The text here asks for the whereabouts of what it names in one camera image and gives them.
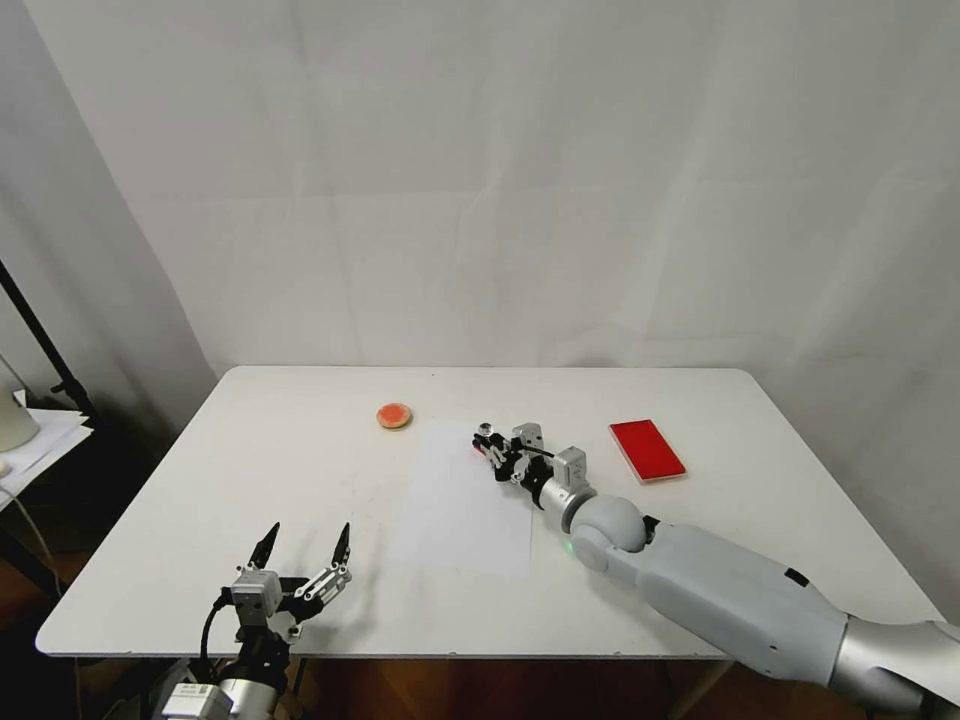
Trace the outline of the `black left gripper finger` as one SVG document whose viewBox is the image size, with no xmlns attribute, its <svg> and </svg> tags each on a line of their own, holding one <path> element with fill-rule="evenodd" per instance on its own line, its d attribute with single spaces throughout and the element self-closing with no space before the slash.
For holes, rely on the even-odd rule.
<svg viewBox="0 0 960 720">
<path fill-rule="evenodd" d="M 327 605 L 351 582 L 348 568 L 351 555 L 351 524 L 345 523 L 335 545 L 330 563 L 318 574 L 301 583 L 293 597 L 305 603 L 314 601 Z"/>
<path fill-rule="evenodd" d="M 275 571 L 268 568 L 268 562 L 272 555 L 278 534 L 280 523 L 275 522 L 267 533 L 257 541 L 248 561 L 237 567 L 237 579 L 246 578 L 256 574 L 264 574 L 278 578 Z"/>
</svg>

